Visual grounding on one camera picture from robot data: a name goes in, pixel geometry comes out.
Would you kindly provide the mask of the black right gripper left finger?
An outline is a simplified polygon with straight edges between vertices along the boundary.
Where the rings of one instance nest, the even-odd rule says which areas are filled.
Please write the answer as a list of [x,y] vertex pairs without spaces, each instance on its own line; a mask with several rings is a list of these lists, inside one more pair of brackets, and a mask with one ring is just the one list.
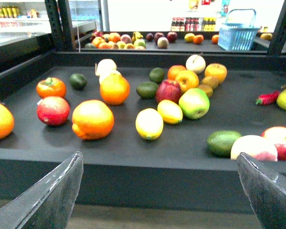
[[45,177],[0,208],[0,229],[64,229],[71,217],[83,175],[76,152]]

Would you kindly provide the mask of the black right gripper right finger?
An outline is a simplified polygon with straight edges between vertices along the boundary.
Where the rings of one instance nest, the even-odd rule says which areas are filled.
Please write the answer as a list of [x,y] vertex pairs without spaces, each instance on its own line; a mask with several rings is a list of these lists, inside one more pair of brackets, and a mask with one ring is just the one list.
[[286,177],[246,153],[237,156],[243,191],[264,229],[286,229]]

